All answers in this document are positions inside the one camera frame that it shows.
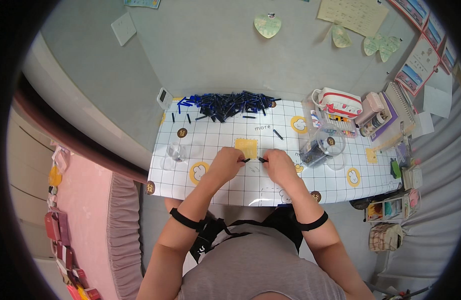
wall outlet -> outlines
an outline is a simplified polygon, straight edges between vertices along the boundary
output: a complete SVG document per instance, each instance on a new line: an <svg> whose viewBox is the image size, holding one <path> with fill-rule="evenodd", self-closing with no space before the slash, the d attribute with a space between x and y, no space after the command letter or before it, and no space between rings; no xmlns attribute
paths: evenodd
<svg viewBox="0 0 461 300"><path fill-rule="evenodd" d="M114 31L115 36L121 46L125 45L125 43L127 43L127 41L137 32L129 13L121 16L110 26L112 27L112 30Z"/></svg>

floor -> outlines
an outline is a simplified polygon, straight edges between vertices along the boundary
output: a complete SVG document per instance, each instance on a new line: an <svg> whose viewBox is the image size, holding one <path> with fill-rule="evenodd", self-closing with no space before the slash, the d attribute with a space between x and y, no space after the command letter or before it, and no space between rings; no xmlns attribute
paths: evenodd
<svg viewBox="0 0 461 300"><path fill-rule="evenodd" d="M334 222L342 243L346 247L347 254L357 267L363 280L370 281L374 274L377 262L377 254L369 251L368 240L370 224L363 222L364 212L354 209L349 202L338 202L322 205ZM217 218L223 218L227 224L238 219L254 219L263 221L272 211L270 207L243 207L211 204L211 211ZM143 249L143 266L147 265L152 254L152 248L162 231L169 214L164 205L164 199L160 196L143 196L141 209L141 241ZM309 261L315 262L309 247L302 243L299 255ZM188 254L183 266L184 273L195 266L195 261Z"/></svg>

plaid fabric bag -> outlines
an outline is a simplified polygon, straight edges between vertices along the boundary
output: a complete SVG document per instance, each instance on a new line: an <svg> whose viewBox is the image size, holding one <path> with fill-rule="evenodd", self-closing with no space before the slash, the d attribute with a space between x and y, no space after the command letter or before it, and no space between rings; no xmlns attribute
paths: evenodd
<svg viewBox="0 0 461 300"><path fill-rule="evenodd" d="M369 249L374 252L395 251L402 245L404 231L399 224L380 224L372 227Z"/></svg>

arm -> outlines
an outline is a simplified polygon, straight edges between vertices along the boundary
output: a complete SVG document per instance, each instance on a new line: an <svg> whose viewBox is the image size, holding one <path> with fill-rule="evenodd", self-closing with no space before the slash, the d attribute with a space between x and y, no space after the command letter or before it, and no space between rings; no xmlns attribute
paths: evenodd
<svg viewBox="0 0 461 300"><path fill-rule="evenodd" d="M288 155L272 149L263 158L269 161L263 166L268 170L270 179L285 189L292 199L297 221L308 224L320 218L323 208L307 191ZM302 231L302 234L319 267L344 290L348 300L374 299L347 255L330 219L316 229Z"/></svg>
<svg viewBox="0 0 461 300"><path fill-rule="evenodd" d="M244 165L242 151L223 147L196 188L179 206L183 216L198 222L205 218L210 200L224 183L235 177ZM137 300L175 299L182 283L185 256L197 232L170 218L155 243Z"/></svg>

gray t-shirt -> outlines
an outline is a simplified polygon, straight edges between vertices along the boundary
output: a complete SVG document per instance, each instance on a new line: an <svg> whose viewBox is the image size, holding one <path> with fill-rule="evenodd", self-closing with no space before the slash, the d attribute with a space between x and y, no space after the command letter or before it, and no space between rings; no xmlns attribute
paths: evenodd
<svg viewBox="0 0 461 300"><path fill-rule="evenodd" d="M320 267L299 258L287 237L274 228L243 224L185 274L179 300L249 300L273 291L292 300L345 299L344 291Z"/></svg>

